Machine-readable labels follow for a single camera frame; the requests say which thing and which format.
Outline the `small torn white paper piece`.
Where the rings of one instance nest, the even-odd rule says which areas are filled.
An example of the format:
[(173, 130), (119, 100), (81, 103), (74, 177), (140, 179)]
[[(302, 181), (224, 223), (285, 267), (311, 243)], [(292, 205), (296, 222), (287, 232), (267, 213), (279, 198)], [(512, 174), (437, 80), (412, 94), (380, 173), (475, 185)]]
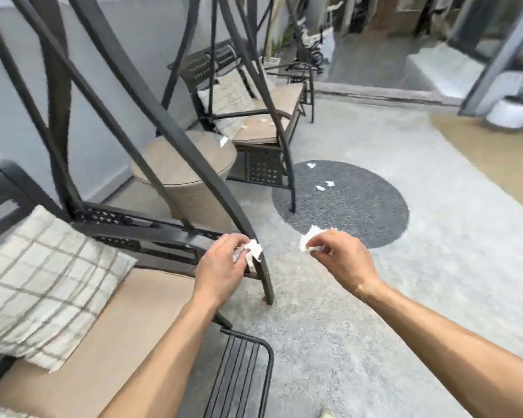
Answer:
[(260, 262), (260, 257), (263, 252), (262, 246), (256, 239), (251, 239), (247, 244), (238, 246), (232, 256), (233, 263), (236, 263), (242, 252), (246, 252), (245, 260), (250, 269), (255, 267), (255, 262)]

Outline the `person's right forearm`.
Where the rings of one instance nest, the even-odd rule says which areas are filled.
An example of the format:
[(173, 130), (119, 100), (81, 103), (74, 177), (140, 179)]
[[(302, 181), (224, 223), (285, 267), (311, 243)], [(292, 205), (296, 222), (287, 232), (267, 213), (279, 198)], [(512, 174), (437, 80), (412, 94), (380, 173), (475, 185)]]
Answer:
[(473, 418), (523, 418), (523, 358), (380, 280), (354, 291)]

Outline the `green potted plant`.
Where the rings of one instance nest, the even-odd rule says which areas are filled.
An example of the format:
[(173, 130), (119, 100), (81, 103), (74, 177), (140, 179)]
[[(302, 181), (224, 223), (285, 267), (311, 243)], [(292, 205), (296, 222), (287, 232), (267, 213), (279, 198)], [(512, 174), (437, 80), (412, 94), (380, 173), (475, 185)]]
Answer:
[(282, 53), (289, 47), (292, 38), (292, 25), (286, 27), (282, 35), (272, 39), (266, 45), (264, 56), (261, 57), (262, 65), (266, 68), (280, 64)]

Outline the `beige swing seat cushion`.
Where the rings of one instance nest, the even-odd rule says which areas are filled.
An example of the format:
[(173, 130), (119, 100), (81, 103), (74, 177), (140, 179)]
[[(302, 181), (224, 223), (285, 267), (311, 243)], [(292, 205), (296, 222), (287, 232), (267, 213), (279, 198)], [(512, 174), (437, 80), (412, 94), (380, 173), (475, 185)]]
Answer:
[(0, 378), (0, 407), (34, 418), (99, 418), (191, 299), (195, 279), (131, 271), (58, 371), (17, 359)]

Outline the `white plaid bench pillow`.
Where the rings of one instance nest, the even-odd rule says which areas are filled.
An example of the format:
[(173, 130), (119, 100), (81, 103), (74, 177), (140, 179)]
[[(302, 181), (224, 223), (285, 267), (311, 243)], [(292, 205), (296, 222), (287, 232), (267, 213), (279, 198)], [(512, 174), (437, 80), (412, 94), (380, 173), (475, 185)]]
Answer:
[[(212, 92), (212, 113), (222, 115), (256, 110), (254, 100), (250, 96), (238, 69), (233, 69), (219, 76), (212, 90), (199, 90), (197, 95), (206, 113), (209, 110), (209, 94)], [(215, 127), (223, 136), (234, 140), (246, 121), (245, 116), (215, 119)]]

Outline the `white round planter pot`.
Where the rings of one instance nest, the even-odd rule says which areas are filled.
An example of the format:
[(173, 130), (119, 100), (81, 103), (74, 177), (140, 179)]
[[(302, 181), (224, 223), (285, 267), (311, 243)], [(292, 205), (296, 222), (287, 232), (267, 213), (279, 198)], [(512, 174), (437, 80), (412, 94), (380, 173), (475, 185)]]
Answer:
[(489, 125), (500, 129), (523, 129), (523, 96), (505, 96), (498, 100), (485, 120)]

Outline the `large torn white paper piece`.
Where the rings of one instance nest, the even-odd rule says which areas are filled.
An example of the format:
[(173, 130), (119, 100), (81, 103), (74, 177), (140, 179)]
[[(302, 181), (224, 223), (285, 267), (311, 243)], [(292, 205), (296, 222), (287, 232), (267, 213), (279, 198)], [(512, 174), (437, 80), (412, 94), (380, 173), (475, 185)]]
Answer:
[(325, 243), (319, 244), (319, 245), (311, 245), (311, 240), (316, 238), (317, 240), (320, 240), (320, 235), (322, 233), (325, 233), (329, 230), (336, 231), (337, 228), (331, 227), (331, 228), (320, 228), (317, 225), (312, 225), (310, 229), (307, 231), (306, 234), (301, 235), (300, 242), (299, 242), (299, 249), (303, 253), (313, 253), (313, 252), (324, 252), (327, 253), (329, 256), (332, 255), (332, 248), (329, 248)]

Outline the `beige bench seat cushion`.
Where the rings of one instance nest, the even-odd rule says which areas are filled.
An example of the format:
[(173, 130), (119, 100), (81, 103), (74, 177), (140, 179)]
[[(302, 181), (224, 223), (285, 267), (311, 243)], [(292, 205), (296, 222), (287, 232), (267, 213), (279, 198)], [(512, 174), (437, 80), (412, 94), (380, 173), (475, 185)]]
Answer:
[[(291, 117), (298, 112), (299, 103), (305, 94), (303, 83), (291, 83), (277, 86), (272, 92), (271, 97), (277, 110), (289, 114)], [(234, 143), (247, 143), (254, 145), (276, 144), (277, 128), (271, 116), (266, 114), (244, 117), (242, 124), (231, 140)]]

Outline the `white raised step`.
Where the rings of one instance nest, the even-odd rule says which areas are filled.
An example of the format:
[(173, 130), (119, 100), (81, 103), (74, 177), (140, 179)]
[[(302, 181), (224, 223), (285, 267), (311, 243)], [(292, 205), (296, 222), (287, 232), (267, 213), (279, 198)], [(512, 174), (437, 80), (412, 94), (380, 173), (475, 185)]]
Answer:
[(484, 68), (482, 62), (441, 42), (407, 56), (405, 79), (423, 90), (464, 99)]

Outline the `person's right hand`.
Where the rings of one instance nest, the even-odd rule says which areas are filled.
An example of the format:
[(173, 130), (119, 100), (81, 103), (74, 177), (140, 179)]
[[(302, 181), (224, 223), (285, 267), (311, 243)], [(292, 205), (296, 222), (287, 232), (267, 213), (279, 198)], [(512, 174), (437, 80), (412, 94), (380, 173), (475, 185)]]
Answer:
[(366, 302), (372, 291), (381, 283), (369, 250), (353, 236), (349, 253), (328, 259), (312, 257), (326, 267), (346, 291), (362, 302)]

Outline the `black metal swing bench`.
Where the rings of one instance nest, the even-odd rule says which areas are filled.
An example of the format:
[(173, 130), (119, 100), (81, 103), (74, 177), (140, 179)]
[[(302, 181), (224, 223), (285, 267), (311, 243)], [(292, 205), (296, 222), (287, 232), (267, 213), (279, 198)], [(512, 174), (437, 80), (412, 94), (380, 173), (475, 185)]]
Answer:
[[(258, 31), (274, 5), (270, 0), (269, 7), (261, 20), (258, 20), (258, 0), (247, 0), (246, 11), (237, 1), (237, 12), (244, 27), (243, 37), (237, 27), (231, 11), (229, 0), (211, 0), (210, 42), (208, 48), (188, 53), (195, 36), (196, 25), (200, 17), (201, 0), (188, 0), (188, 11), (183, 37), (175, 59), (168, 65), (170, 70), (167, 84), (164, 88), (161, 105), (168, 110), (173, 99), (173, 93), (179, 80), (186, 85), (197, 121), (202, 129), (218, 132), (215, 119), (226, 119), (240, 116), (253, 116), (268, 113), (277, 128), (276, 144), (254, 145), (234, 143), (240, 157), (243, 158), (241, 175), (229, 176), (232, 181), (258, 184), (266, 187), (286, 189), (290, 192), (290, 211), (295, 212), (295, 179), (291, 153), (291, 141), (294, 137), (300, 117), (306, 116), (305, 106), (311, 107), (310, 122), (314, 123), (314, 72), (308, 66), (306, 70), (297, 73), (276, 72), (281, 65), (262, 65), (258, 51)], [(238, 69), (246, 88), (254, 100), (256, 110), (225, 113), (212, 113), (212, 92), (209, 94), (209, 110), (205, 112), (197, 92), (212, 90), (219, 76), (233, 69)], [(291, 83), (303, 83), (305, 94), (300, 99), (299, 110), (292, 117), (273, 104), (271, 92), (277, 87)]]

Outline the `round beige wicker side table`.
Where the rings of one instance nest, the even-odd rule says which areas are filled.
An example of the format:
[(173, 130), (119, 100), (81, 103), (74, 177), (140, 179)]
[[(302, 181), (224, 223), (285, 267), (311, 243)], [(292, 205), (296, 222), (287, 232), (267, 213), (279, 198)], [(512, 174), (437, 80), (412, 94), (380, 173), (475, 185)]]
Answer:
[[(188, 130), (186, 135), (225, 181), (237, 160), (234, 144), (228, 141), (221, 148), (219, 139), (222, 135), (204, 130)], [(143, 156), (168, 193), (181, 204), (192, 224), (220, 233), (230, 233), (235, 228), (206, 184), (164, 137), (156, 138)]]

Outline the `dark grey round rug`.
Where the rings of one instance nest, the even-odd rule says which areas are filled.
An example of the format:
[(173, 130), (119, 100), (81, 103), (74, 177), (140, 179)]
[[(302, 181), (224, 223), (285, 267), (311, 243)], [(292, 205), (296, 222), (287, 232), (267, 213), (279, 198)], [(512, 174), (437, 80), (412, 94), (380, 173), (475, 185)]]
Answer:
[[(306, 163), (317, 165), (310, 169)], [(304, 235), (312, 225), (335, 227), (367, 248), (390, 245), (406, 231), (410, 211), (402, 194), (368, 169), (342, 161), (311, 160), (293, 165), (295, 212), (286, 189), (274, 188), (272, 202), (285, 223)], [(334, 181), (328, 188), (326, 181)], [(315, 185), (325, 187), (321, 192)]]

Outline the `person's left forearm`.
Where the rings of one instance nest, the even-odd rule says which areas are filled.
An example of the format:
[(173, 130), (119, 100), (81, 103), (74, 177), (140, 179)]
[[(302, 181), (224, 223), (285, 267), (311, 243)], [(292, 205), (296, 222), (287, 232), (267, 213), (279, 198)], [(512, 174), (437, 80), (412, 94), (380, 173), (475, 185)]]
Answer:
[(213, 293), (192, 295), (99, 418), (174, 418), (202, 336), (220, 305)]

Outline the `black metal swing chair frame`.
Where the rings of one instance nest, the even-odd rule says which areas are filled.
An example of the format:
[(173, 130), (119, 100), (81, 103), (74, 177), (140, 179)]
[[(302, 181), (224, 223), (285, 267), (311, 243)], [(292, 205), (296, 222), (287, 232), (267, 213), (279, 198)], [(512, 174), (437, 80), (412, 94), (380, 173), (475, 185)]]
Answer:
[[(65, 37), (65, 27), (58, 0), (11, 0), (28, 25), (39, 36), (44, 49), (43, 61), (49, 90), (49, 123), (45, 124), (35, 101), (0, 33), (0, 61), (13, 83), (29, 117), (46, 147), (51, 160), (52, 176), (60, 205), (49, 211), (76, 229), (95, 239), (127, 239), (122, 248), (134, 253), (163, 257), (197, 267), (198, 263), (222, 236), (216, 231), (194, 226), (181, 204), (168, 193), (143, 155), (140, 154), (108, 108), (70, 60)], [(185, 131), (156, 99), (149, 86), (133, 65), (120, 44), (97, 0), (69, 0), (78, 20), (107, 63), (118, 82), (140, 108), (142, 113), (180, 154), (200, 177), (221, 204), (241, 234), (255, 239), (256, 234), (236, 198), (226, 183), (216, 174), (198, 151)], [(98, 114), (118, 140), (126, 153), (144, 172), (154, 190), (168, 205), (173, 205), (181, 215), (180, 221), (166, 221), (139, 217), (126, 210), (108, 210), (98, 204), (87, 203), (79, 195), (69, 172), (67, 144), (71, 114), (71, 83)], [(255, 273), (244, 271), (244, 276), (261, 281), (265, 301), (272, 305), (274, 292), (269, 271), (263, 256), (255, 264)]]

